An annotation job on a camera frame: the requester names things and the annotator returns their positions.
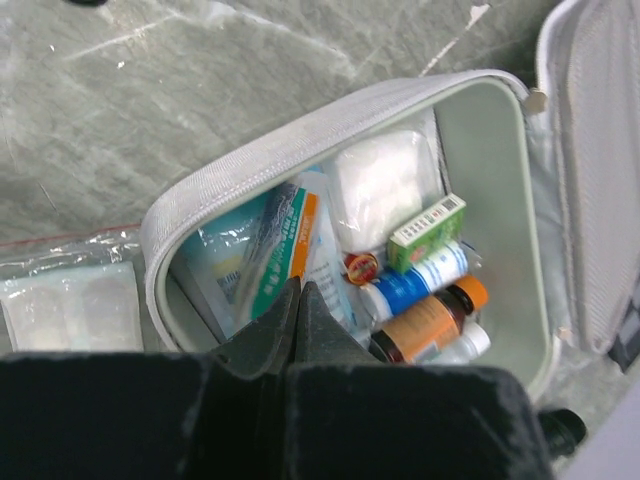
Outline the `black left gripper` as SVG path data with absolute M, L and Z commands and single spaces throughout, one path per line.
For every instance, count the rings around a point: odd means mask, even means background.
M 1 475 L 546 479 L 550 460 L 511 374 L 381 365 L 294 277 L 206 355 L 4 358 Z

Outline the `white blue pill bottle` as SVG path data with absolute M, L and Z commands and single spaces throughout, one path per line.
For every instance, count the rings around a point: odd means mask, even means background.
M 374 324 L 386 322 L 466 275 L 469 257 L 475 257 L 473 249 L 450 241 L 405 273 L 387 268 L 360 287 L 360 301 Z

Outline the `blue white pouch bag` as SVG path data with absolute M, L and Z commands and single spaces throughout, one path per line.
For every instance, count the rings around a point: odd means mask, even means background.
M 179 248 L 170 271 L 214 337 L 229 339 L 243 324 L 235 318 L 234 294 L 241 264 L 258 229 L 260 212 L 241 208 L 191 234 Z M 316 282 L 334 319 L 346 330 L 355 328 L 346 282 L 327 207 L 321 209 L 316 251 L 307 278 Z

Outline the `small red round tin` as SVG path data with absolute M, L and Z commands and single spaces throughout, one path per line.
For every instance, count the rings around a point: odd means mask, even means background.
M 349 253 L 344 258 L 345 279 L 352 285 L 371 282 L 378 274 L 379 262 L 372 253 Z

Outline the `bandage box plastic bag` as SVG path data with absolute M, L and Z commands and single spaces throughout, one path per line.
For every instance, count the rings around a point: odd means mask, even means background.
M 314 170 L 266 192 L 235 293 L 236 312 L 242 323 L 264 314 L 289 279 L 305 278 L 326 197 L 327 178 Z

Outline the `brown bottle orange cap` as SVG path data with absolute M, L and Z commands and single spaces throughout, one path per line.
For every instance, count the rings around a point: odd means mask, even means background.
M 386 363 L 419 364 L 458 339 L 464 324 L 489 301 L 489 292 L 466 275 L 409 307 L 373 333 L 369 352 Z

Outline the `large gauze plastic bag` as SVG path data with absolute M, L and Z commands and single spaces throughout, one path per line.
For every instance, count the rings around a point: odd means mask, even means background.
M 324 162 L 341 250 L 385 247 L 396 229 L 442 198 L 440 157 L 435 112 L 429 109 Z

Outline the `white green pill bottle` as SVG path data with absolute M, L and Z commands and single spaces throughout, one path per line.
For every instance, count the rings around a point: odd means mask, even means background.
M 478 359 L 491 347 L 491 339 L 478 324 L 466 325 L 462 334 L 440 353 L 427 361 L 428 364 L 466 365 Z

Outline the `small green medicine box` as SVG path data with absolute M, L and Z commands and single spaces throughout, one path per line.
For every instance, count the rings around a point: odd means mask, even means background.
M 388 266 L 405 273 L 460 238 L 467 204 L 449 194 L 395 230 L 387 243 Z

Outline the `white medicine kit case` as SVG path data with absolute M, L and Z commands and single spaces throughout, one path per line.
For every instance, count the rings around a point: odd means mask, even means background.
M 500 70 L 385 81 L 214 160 L 164 193 L 141 227 L 146 303 L 167 348 L 215 338 L 167 279 L 206 221 L 328 159 L 349 141 L 433 108 L 445 170 L 482 255 L 493 345 L 485 363 L 538 400 L 563 343 L 614 341 L 639 275 L 639 5 L 565 1 L 537 45 L 538 90 Z

